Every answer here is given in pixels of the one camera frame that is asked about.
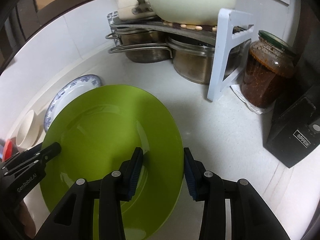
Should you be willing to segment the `person's hand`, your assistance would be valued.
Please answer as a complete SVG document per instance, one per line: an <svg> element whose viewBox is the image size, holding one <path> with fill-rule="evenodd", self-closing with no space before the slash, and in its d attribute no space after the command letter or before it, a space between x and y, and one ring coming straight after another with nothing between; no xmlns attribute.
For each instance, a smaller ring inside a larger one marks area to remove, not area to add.
<svg viewBox="0 0 320 240"><path fill-rule="evenodd" d="M36 226L24 201L20 202L19 208L19 220L23 224L24 232L28 237L34 238Z"/></svg>

